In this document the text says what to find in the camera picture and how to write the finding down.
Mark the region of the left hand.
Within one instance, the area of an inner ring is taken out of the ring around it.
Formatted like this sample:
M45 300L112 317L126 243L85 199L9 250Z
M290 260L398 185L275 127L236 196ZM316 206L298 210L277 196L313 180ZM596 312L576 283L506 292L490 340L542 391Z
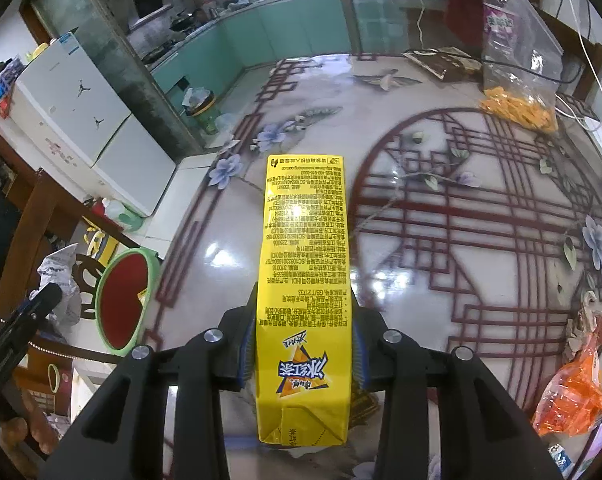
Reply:
M18 445L24 442L26 437L31 436L45 455L52 454L58 444L55 430L27 390L21 391L21 402L26 413L24 416L15 417L8 422L0 422L1 448L14 460L26 458Z

